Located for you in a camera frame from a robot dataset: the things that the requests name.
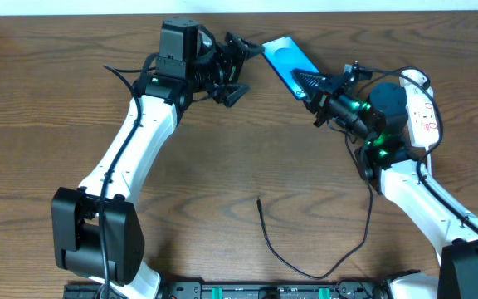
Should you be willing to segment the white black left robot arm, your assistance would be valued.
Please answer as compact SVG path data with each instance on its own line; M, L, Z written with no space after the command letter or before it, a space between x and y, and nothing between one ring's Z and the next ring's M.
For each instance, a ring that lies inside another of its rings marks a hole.
M233 106L248 92L243 64L262 45L228 32L222 42L201 23L163 21L159 49L127 83L129 110L110 147L74 189L51 201L56 265L86 277L68 285L66 298L155 298L160 275L144 262L144 235L136 213L140 191L183 114L196 102Z

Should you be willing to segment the blue Galaxy smartphone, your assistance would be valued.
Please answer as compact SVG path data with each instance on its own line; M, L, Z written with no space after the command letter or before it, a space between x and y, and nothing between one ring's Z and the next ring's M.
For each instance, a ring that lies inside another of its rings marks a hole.
M317 67L289 36L265 42L262 46L264 47L263 56L289 89L290 93L297 100L305 100L307 95L295 81L292 71L298 69L318 73Z

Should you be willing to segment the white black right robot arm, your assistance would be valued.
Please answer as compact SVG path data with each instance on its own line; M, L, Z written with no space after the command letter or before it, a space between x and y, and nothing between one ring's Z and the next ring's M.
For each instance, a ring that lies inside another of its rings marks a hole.
M379 295L478 298L478 217L429 170L443 126L427 74L413 66L384 71L358 65L340 75L291 74L316 126L332 120L363 140L354 153L361 178L416 224L437 255L438 276L396 274Z

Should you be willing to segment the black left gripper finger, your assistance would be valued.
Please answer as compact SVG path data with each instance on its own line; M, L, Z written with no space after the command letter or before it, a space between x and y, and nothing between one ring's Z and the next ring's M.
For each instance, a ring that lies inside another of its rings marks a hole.
M232 32L227 32L225 42L227 44L227 52L241 58L253 58L262 54L265 50L261 44L250 42Z
M222 94L222 103L226 108L234 106L238 100L250 90L249 85L236 83L225 86Z

